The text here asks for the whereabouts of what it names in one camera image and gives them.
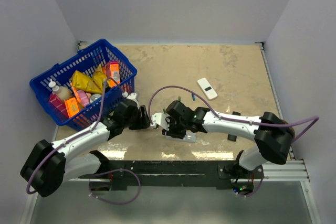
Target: table top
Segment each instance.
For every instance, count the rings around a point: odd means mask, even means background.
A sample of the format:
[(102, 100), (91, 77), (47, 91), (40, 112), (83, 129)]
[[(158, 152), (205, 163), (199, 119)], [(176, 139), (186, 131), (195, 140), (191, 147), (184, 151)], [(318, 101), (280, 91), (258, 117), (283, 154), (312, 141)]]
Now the table top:
[[(191, 89), (206, 99), (197, 80), (206, 77), (218, 94), (209, 101), (219, 112), (242, 115), (278, 114), (264, 60), (257, 45), (115, 45), (137, 68), (135, 91), (139, 103), (148, 107), (152, 94), (166, 85)], [(157, 94), (151, 113), (162, 112), (172, 101), (194, 110), (206, 106), (200, 99), (180, 89), (166, 89)], [(75, 131), (59, 127), (56, 140)], [(123, 133), (93, 150), (108, 159), (125, 160), (233, 160), (241, 150), (255, 143), (238, 137), (227, 140), (223, 133), (197, 133), (196, 143), (167, 140), (161, 129), (146, 129)]]

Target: yellow snack bag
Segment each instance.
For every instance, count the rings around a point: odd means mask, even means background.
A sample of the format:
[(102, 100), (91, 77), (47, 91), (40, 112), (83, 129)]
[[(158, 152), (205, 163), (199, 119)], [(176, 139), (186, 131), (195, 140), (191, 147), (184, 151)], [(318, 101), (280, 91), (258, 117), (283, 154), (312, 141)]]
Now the yellow snack bag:
[[(96, 70), (94, 71), (92, 75), (92, 79), (95, 82), (95, 84), (103, 90), (104, 81), (106, 80), (107, 76), (103, 73), (101, 65), (99, 65)], [(113, 87), (113, 81), (108, 80), (108, 85), (112, 88)]]
[(87, 75), (79, 72), (78, 70), (73, 73), (71, 77), (72, 86), (76, 89), (83, 90), (89, 93), (101, 94), (101, 89), (88, 77)]

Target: white device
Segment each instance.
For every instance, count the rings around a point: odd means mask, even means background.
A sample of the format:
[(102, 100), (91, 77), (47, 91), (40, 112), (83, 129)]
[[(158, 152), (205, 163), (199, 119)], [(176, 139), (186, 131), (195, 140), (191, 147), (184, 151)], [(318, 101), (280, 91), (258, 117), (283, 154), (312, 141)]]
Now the white device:
[(206, 78), (201, 78), (197, 81), (199, 87), (203, 91), (203, 93), (206, 95), (208, 100), (215, 99), (218, 95), (214, 88), (210, 85), (208, 80)]

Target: metal frame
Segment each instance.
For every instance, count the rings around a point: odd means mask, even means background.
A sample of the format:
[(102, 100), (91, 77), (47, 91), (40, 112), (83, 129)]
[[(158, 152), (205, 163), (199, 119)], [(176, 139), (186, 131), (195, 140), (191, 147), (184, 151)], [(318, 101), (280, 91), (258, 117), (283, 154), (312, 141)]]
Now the metal frame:
[[(276, 106), (277, 106), (277, 110), (279, 113), (280, 118), (282, 119), (282, 112), (281, 112), (281, 108), (279, 105), (279, 101), (277, 98), (277, 94), (274, 88), (274, 84), (273, 84), (273, 80), (272, 77), (270, 75), (270, 71), (269, 71), (269, 67), (267, 64), (267, 60), (266, 60), (266, 56), (265, 56), (265, 52), (264, 52), (264, 48), (263, 48), (263, 43), (256, 43), (256, 45), (258, 45), (260, 47), (260, 52), (262, 55), (262, 58), (264, 60), (264, 64), (266, 67), (266, 71), (267, 71), (267, 75), (269, 78), (269, 82), (272, 88), (272, 92), (274, 95), (274, 100), (276, 102)], [(82, 49), (86, 47), (86, 42), (85, 41), (80, 41), (78, 43), (78, 49)], [(321, 224), (321, 219), (317, 210), (317, 206), (316, 206), (316, 202), (313, 198), (313, 195), (311, 193), (311, 189), (310, 189), (310, 183), (309, 183), (309, 176), (306, 170), (306, 166), (304, 161), (296, 161), (294, 154), (293, 154), (293, 150), (292, 147), (290, 149), (290, 161), (287, 161), (287, 163), (285, 165), (276, 165), (276, 164), (272, 164), (272, 163), (266, 163), (263, 165), (264, 168), (264, 174), (265, 174), (265, 182), (301, 182), (301, 187), (302, 187), (302, 191), (308, 206), (308, 210), (309, 210), (309, 214), (312, 220), (313, 224)], [(108, 179), (72, 179), (69, 182), (73, 183), (73, 182), (108, 182)], [(34, 208), (35, 208), (35, 204), (36, 204), (36, 200), (37, 200), (37, 194), (35, 195), (29, 195), (27, 202), (26, 202), (26, 206), (25, 206), (25, 210), (24, 213), (22, 215), (20, 224), (29, 224), (34, 212)]]

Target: blue basket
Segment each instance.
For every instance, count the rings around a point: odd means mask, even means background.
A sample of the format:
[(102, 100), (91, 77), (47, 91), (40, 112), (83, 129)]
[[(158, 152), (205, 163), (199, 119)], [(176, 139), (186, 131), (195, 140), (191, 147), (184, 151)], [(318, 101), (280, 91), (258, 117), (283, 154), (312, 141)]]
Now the blue basket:
[[(74, 130), (80, 131), (92, 124), (98, 117), (101, 99), (86, 106), (78, 114), (71, 118), (66, 118), (52, 104), (49, 103), (51, 88), (48, 86), (50, 79), (56, 81), (57, 85), (62, 85), (71, 90), (69, 79), (75, 70), (86, 73), (92, 77), (96, 67), (102, 62), (104, 65), (108, 61), (119, 63), (120, 86), (128, 93), (134, 92), (134, 77), (137, 69), (130, 64), (127, 57), (116, 47), (112, 46), (105, 39), (100, 39), (91, 46), (78, 52), (77, 55), (62, 64), (56, 64), (48, 71), (31, 79), (30, 86), (35, 92), (36, 98), (44, 110), (54, 119), (56, 124), (67, 125)], [(103, 114), (114, 110), (116, 105), (122, 100), (121, 90), (113, 87), (105, 94)]]

